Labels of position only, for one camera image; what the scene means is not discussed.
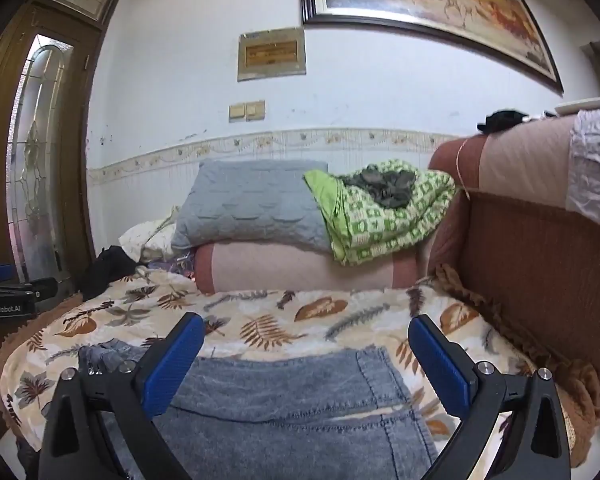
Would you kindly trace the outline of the grey-blue denim pants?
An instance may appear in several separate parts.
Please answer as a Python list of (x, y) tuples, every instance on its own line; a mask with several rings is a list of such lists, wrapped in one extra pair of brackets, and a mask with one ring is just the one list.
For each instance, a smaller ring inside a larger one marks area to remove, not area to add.
[[(79, 370), (111, 372), (149, 348), (93, 344), (80, 350)], [(125, 478), (146, 479), (114, 415), (102, 420)], [(187, 479), (420, 479), (438, 456), (410, 390), (376, 346), (281, 361), (198, 352), (152, 422)]]

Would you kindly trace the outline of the leaf-print fleece blanket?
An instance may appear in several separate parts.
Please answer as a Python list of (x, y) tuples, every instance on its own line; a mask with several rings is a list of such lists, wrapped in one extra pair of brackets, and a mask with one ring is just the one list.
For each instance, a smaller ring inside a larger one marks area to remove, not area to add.
[[(71, 298), (42, 313), (5, 342), (0, 352), (0, 405), (12, 431), (35, 449), (28, 474), (38, 476), (47, 412), (58, 379), (79, 368), (81, 349), (113, 339), (149, 348), (186, 313), (204, 320), (202, 356), (281, 361), (344, 349), (383, 348), (422, 415), (438, 453), (460, 420), (445, 411), (408, 343), (413, 318), (428, 315), (449, 341), (475, 362), (503, 374), (531, 376), (533, 365), (497, 330), (479, 297), (457, 282), (434, 278), (404, 289), (369, 292), (248, 290), (205, 295), (176, 274), (136, 274), (100, 296)], [(467, 479), (487, 479), (510, 415), (498, 416), (489, 443)]]

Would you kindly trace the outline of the black garment at sofa end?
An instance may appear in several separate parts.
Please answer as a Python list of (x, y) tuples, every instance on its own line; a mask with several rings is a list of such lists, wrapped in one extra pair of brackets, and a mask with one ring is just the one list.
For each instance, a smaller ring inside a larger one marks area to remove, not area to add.
[(110, 246), (87, 267), (78, 279), (78, 289), (84, 301), (102, 294), (110, 283), (135, 273), (137, 262), (120, 246)]

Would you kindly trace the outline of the white floral pillow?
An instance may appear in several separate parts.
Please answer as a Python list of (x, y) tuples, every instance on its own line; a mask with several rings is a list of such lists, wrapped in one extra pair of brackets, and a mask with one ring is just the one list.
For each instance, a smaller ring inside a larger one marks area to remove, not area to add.
[(174, 256), (172, 237), (175, 221), (170, 218), (132, 226), (118, 238), (118, 245), (135, 262), (166, 261)]

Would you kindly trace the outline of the wooden door with glass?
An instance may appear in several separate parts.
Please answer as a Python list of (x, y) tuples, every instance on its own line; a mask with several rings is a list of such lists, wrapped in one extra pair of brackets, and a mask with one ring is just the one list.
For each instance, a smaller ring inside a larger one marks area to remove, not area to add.
[(22, 0), (0, 36), (0, 264), (53, 278), (55, 307), (94, 258), (86, 199), (88, 101), (119, 0)]

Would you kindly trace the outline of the white lace cloth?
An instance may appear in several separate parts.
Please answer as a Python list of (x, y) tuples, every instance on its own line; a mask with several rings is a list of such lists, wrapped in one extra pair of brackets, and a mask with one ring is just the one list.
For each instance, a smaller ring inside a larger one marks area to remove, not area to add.
[(571, 128), (566, 209), (600, 225), (600, 110), (580, 110)]

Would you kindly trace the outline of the green patterned folded blanket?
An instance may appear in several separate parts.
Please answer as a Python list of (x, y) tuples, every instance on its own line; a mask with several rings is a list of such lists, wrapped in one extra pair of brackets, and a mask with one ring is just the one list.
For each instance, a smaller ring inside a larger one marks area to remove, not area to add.
[(426, 240), (437, 229), (456, 193), (454, 179), (446, 172), (420, 170), (401, 159), (372, 165), (382, 171), (414, 171), (411, 203), (402, 208), (384, 208), (365, 191), (340, 180), (362, 169), (340, 176), (314, 169), (303, 175), (323, 216), (332, 255), (343, 266), (358, 266)]

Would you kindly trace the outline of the grey quilted pillow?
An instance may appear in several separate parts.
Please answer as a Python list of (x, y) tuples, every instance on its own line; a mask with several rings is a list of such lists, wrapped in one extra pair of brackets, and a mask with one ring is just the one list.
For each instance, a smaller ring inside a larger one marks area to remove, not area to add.
[(303, 179), (327, 169), (326, 162), (306, 159), (202, 162), (178, 212), (172, 247), (239, 240), (329, 252), (322, 213)]

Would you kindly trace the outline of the dark grey crumpled cloth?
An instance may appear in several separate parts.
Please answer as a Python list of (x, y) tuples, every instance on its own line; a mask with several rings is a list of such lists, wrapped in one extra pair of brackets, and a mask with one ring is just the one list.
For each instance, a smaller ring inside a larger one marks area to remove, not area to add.
[(416, 174), (411, 170), (382, 171), (370, 165), (352, 176), (342, 176), (344, 185), (365, 191), (381, 207), (396, 209), (411, 203)]

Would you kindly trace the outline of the black cloth on backrest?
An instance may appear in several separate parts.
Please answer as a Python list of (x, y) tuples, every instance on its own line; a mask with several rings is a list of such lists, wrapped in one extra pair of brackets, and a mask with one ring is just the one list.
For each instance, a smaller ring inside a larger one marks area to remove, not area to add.
[(522, 124), (527, 114), (518, 112), (518, 110), (498, 110), (493, 114), (486, 116), (483, 122), (479, 122), (477, 130), (481, 134), (492, 134), (506, 131), (516, 125)]

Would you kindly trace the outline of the small gold framed plaque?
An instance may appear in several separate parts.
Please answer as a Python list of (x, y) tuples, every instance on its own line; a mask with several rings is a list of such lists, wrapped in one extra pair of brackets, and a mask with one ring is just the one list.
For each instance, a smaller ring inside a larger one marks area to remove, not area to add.
[(306, 74), (306, 36), (302, 27), (242, 34), (238, 39), (237, 80)]

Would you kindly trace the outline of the large framed landscape painting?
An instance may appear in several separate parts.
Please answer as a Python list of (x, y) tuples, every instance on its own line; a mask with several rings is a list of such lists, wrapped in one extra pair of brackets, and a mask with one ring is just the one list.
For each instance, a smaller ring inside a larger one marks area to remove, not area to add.
[(306, 25), (385, 27), (460, 44), (564, 92), (526, 0), (301, 0), (301, 11)]

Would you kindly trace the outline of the beige wall switch plate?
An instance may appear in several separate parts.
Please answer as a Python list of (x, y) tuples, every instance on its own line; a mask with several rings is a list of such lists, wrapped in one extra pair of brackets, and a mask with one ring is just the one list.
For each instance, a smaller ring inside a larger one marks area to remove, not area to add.
[(229, 122), (258, 122), (266, 115), (266, 104), (264, 101), (236, 103), (228, 107)]

